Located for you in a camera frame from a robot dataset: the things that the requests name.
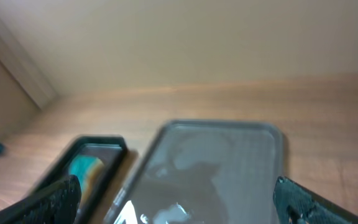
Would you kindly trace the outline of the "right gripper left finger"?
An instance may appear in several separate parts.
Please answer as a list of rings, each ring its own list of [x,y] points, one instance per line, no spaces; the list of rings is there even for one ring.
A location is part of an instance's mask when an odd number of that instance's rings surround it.
[[[80,182],[69,175],[1,210],[0,224],[73,224],[80,200]]]

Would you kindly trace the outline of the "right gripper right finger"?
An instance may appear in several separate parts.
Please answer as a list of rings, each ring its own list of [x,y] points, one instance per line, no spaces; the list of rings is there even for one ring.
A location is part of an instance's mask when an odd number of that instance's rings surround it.
[[[285,176],[273,191],[280,224],[358,224],[358,216]]]

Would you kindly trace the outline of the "green and yellow sponge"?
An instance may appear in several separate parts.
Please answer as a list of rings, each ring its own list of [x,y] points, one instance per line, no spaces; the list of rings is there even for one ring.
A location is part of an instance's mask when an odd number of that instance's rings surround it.
[[[68,174],[77,176],[81,188],[80,205],[84,205],[93,191],[93,188],[105,165],[102,160],[93,156],[76,156],[69,165]]]

